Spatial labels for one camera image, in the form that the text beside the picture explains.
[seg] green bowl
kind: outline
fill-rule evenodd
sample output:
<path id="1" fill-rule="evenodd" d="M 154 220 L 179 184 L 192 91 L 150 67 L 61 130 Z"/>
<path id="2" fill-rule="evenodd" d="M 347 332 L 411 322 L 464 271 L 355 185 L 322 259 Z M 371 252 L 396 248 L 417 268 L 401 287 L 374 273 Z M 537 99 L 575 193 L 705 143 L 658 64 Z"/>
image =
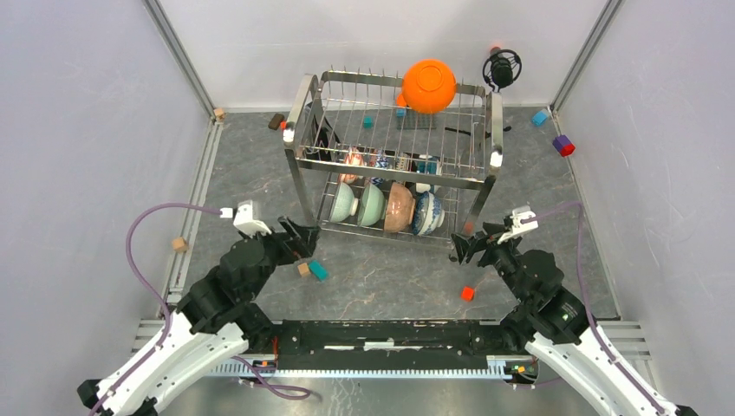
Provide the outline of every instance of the green bowl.
<path id="1" fill-rule="evenodd" d="M 352 193 L 352 188 L 344 182 L 340 182 L 337 186 L 335 202 L 332 204 L 332 213 L 329 214 L 329 221 L 341 223 L 357 212 L 357 204 L 358 201 Z"/>
<path id="2" fill-rule="evenodd" d="M 369 227 L 377 223 L 386 214 L 386 197 L 377 186 L 367 182 L 360 198 L 360 210 L 357 212 L 357 224 Z"/>

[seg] metal beam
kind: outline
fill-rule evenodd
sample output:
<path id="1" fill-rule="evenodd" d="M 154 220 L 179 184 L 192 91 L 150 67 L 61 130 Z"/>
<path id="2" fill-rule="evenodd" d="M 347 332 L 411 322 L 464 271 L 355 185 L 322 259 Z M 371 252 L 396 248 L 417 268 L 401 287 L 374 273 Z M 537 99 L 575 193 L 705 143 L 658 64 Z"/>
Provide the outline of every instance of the metal beam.
<path id="1" fill-rule="evenodd" d="M 624 0 L 608 0 L 608 2 L 605 3 L 605 7 L 597 17 L 595 26 L 593 26 L 592 30 L 589 32 L 587 40 L 584 41 L 582 49 L 579 51 L 579 55 L 577 55 L 574 63 L 572 64 L 572 68 L 567 73 L 567 77 L 564 78 L 564 82 L 562 82 L 559 92 L 556 93 L 554 100 L 551 102 L 550 108 L 552 111 L 559 111 L 559 108 L 564 105 L 564 102 L 569 96 L 569 92 L 571 92 L 582 74 L 582 71 L 587 66 L 589 58 L 595 52 L 595 49 L 597 49 L 600 39 L 602 39 L 605 31 L 608 30 L 608 26 L 617 14 L 623 1 Z"/>
<path id="2" fill-rule="evenodd" d="M 161 37 L 163 37 L 166 46 L 171 50 L 173 59 L 178 63 L 189 85 L 192 86 L 194 94 L 197 95 L 197 99 L 199 100 L 199 104 L 201 104 L 207 115 L 212 116 L 214 113 L 214 104 L 212 104 L 204 84 L 202 84 L 199 75 L 197 75 L 197 71 L 189 60 L 189 56 L 186 55 L 186 51 L 184 51 L 184 46 L 181 44 L 179 37 L 176 36 L 171 22 L 168 21 L 163 6 L 161 6 L 159 0 L 143 0 L 143 4 L 146 6 L 156 27 L 159 28 Z"/>

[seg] bowl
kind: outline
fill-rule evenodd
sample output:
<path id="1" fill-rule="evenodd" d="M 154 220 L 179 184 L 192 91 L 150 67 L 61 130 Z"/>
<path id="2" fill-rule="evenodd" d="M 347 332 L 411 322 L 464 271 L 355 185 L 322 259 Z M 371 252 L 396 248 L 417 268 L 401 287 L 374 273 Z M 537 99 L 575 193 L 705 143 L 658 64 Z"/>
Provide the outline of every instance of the bowl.
<path id="1" fill-rule="evenodd" d="M 444 216 L 439 199 L 431 192 L 424 192 L 416 202 L 411 232 L 417 236 L 428 236 L 444 223 Z"/>
<path id="2" fill-rule="evenodd" d="M 405 186 L 393 182 L 386 204 L 386 221 L 383 223 L 383 230 L 398 232 L 406 228 L 411 224 L 415 208 L 416 201 L 413 200 L 411 191 L 408 191 Z"/>
<path id="3" fill-rule="evenodd" d="M 383 152 L 383 149 L 377 149 L 373 153 L 373 155 L 370 157 L 370 162 L 368 163 L 369 166 L 372 167 L 379 167 L 381 169 L 388 169 L 390 167 L 390 164 L 388 163 L 388 157 L 386 156 L 385 152 Z M 385 179 L 374 177 L 370 178 L 370 183 L 372 183 L 375 186 L 380 186 Z"/>
<path id="4" fill-rule="evenodd" d="M 362 153 L 357 149 L 357 147 L 350 147 L 349 152 L 347 153 L 347 156 L 342 161 L 342 163 L 346 165 L 352 165 L 352 166 L 364 166 L 365 161 L 362 159 Z M 352 173 L 340 173 L 340 176 L 338 178 L 338 182 L 344 182 L 345 184 L 351 184 L 354 182 L 355 179 L 362 178 L 362 176 L 353 175 Z"/>
<path id="5" fill-rule="evenodd" d="M 357 212 L 357 224 L 360 227 L 369 227 L 377 223 L 386 215 L 386 197 L 377 186 L 367 183 L 360 198 L 360 208 Z"/>
<path id="6" fill-rule="evenodd" d="M 441 175 L 441 163 L 438 158 L 428 154 L 421 154 L 419 155 L 419 159 L 425 161 L 416 162 L 416 172 L 426 173 L 428 175 Z M 438 189 L 439 185 L 416 184 L 416 193 L 434 193 Z"/>
<path id="7" fill-rule="evenodd" d="M 396 100 L 419 113 L 434 114 L 451 104 L 456 92 L 452 70 L 442 61 L 425 59 L 408 69 L 400 87 L 402 97 Z"/>
<path id="8" fill-rule="evenodd" d="M 357 205 L 360 201 L 354 197 L 352 188 L 341 182 L 337 186 L 335 193 L 335 201 L 332 203 L 332 212 L 329 214 L 329 221 L 333 223 L 341 223 L 350 215 L 357 212 Z"/>

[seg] rack shelf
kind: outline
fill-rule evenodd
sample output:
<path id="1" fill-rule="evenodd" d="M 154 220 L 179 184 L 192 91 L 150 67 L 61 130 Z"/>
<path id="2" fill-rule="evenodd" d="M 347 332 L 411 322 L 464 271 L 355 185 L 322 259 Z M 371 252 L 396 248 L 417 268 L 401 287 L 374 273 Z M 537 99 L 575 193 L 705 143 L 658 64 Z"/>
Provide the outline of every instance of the rack shelf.
<path id="1" fill-rule="evenodd" d="M 439 248 L 451 248 L 451 234 L 469 234 L 495 184 L 503 161 L 503 106 L 499 94 L 463 82 L 457 84 L 452 104 L 437 114 L 417 114 L 410 109 L 399 116 L 395 98 L 402 80 L 398 75 L 362 74 L 329 70 L 321 79 L 305 75 L 291 108 L 283 143 L 289 169 L 304 217 L 331 231 L 387 238 Z M 363 127 L 370 117 L 372 126 Z M 344 163 L 349 153 L 369 161 L 376 149 L 386 154 L 387 169 Z M 433 156 L 440 174 L 416 172 L 416 164 Z M 311 209 L 301 169 L 328 172 L 316 213 Z M 383 178 L 381 190 L 388 193 L 391 181 L 440 185 L 435 192 L 446 212 L 445 222 L 429 236 L 417 237 L 408 230 L 387 233 L 382 221 L 371 227 L 356 225 L 356 218 L 330 223 L 327 218 L 340 174 Z M 351 185 L 356 198 L 363 179 Z M 469 211 L 461 214 L 460 189 L 478 191 Z"/>

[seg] two-tier dish rack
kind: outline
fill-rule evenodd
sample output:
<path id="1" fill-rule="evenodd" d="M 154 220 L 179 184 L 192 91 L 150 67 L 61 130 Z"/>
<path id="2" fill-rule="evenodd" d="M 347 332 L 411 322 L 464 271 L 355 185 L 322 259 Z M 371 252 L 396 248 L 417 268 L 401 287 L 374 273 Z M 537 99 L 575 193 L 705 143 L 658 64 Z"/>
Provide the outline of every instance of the two-tier dish rack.
<path id="1" fill-rule="evenodd" d="M 502 98 L 500 94 L 487 94 L 483 87 L 461 81 L 454 101 L 444 111 L 417 114 L 396 105 L 402 82 L 398 75 L 372 71 L 365 74 L 359 70 L 331 69 L 321 79 L 316 75 L 303 77 L 283 130 L 296 194 L 307 223 L 318 224 L 324 230 L 451 248 L 451 234 L 473 232 L 498 177 L 503 161 Z M 372 126 L 363 126 L 367 117 Z M 388 169 L 344 163 L 350 151 L 370 160 L 377 149 L 382 149 L 391 160 Z M 426 162 L 422 155 L 437 158 L 441 173 L 402 169 Z M 328 173 L 316 215 L 301 169 Z M 386 199 L 392 181 L 405 183 L 409 189 L 413 184 L 439 185 L 434 193 L 446 212 L 444 223 L 432 234 L 419 237 L 411 233 L 410 227 L 398 233 L 385 232 L 382 221 L 369 227 L 358 226 L 355 217 L 342 223 L 329 222 L 341 173 L 385 179 L 380 188 Z M 351 187 L 359 198 L 364 181 L 358 179 Z M 463 204 L 462 198 L 472 193 L 475 193 L 472 204 Z"/>

